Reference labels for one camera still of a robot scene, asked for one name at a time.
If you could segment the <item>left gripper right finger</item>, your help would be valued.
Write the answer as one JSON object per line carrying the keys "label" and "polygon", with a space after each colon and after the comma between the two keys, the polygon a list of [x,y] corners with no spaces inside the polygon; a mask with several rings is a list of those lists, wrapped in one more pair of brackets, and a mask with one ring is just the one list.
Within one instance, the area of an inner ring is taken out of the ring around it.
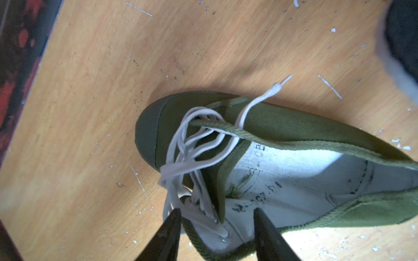
{"label": "left gripper right finger", "polygon": [[254,210],[254,229],[258,261],[301,261],[261,208]]}

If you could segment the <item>green shoe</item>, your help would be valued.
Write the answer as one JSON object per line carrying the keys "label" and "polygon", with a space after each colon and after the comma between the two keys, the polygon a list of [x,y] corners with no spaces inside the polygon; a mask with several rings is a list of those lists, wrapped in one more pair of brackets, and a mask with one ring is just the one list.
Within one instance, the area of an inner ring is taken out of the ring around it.
{"label": "green shoe", "polygon": [[418,214],[418,164],[367,132],[257,98],[191,91],[161,98],[136,122],[141,157],[182,231],[208,261],[254,252],[253,212],[280,232],[400,224]]}

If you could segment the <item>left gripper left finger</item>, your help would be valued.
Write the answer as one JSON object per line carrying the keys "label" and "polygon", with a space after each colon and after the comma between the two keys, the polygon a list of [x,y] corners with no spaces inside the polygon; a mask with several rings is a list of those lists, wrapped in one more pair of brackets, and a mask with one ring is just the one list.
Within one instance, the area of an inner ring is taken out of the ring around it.
{"label": "left gripper left finger", "polygon": [[174,209],[135,261],[176,261],[181,220],[180,209]]}

